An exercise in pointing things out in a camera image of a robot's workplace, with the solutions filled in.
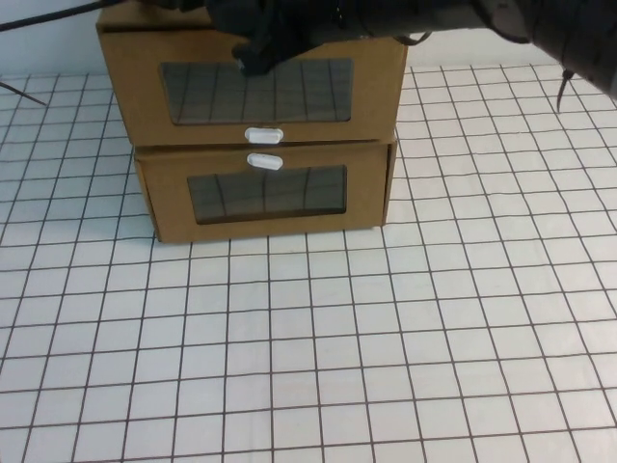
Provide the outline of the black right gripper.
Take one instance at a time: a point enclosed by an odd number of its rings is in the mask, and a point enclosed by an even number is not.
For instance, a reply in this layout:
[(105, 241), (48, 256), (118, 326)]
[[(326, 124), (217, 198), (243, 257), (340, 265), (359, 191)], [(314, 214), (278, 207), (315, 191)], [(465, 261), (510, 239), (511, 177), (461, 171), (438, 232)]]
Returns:
[(351, 41), (360, 36), (346, 1), (206, 1), (212, 26), (243, 38), (232, 56), (247, 77), (304, 52), (304, 45)]

